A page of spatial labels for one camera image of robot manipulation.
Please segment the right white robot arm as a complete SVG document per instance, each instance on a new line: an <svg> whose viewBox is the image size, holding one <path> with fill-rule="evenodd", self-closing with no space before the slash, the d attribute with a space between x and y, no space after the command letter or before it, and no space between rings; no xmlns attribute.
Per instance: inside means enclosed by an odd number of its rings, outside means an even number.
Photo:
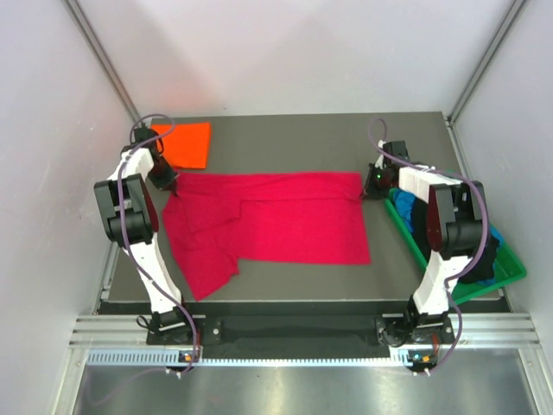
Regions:
<svg viewBox="0 0 553 415"><path fill-rule="evenodd" d="M403 190L427 205L423 236L429 261L423 281L400 318L380 318L379 340L393 348L423 342L445 329L459 275L474 267L486 247L489 220L481 182L413 164L404 141L379 141L361 196L383 199Z"/></svg>

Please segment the red t shirt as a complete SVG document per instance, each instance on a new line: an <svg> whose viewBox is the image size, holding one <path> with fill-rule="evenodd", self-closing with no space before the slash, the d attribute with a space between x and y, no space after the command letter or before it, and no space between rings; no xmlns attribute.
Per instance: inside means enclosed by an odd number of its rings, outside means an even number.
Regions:
<svg viewBox="0 0 553 415"><path fill-rule="evenodd" d="M162 220L200 301L239 273L241 259L369 265L361 190L355 172L183 173Z"/></svg>

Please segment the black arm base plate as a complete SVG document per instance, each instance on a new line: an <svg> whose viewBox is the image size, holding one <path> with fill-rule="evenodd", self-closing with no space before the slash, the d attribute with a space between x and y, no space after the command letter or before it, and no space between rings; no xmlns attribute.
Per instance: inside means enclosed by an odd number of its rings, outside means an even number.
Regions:
<svg viewBox="0 0 553 415"><path fill-rule="evenodd" d="M378 336L377 320L400 318L405 301L257 301L188 303L199 348L214 359L338 359L383 357L390 346ZM103 302L101 316L141 315L145 302ZM403 346L436 351L453 340L450 322L439 334Z"/></svg>

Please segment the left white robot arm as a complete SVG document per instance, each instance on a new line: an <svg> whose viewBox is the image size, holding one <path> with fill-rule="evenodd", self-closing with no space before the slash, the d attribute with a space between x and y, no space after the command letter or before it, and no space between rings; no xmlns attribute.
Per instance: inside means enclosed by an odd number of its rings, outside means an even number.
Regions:
<svg viewBox="0 0 553 415"><path fill-rule="evenodd" d="M157 146L161 140L145 124L133 127L116 170L93 192L107 238L134 263L149 295L151 318L137 319L148 330L148 343L196 346L196 323L163 259L159 218L146 186L151 181L161 191L176 191L177 174Z"/></svg>

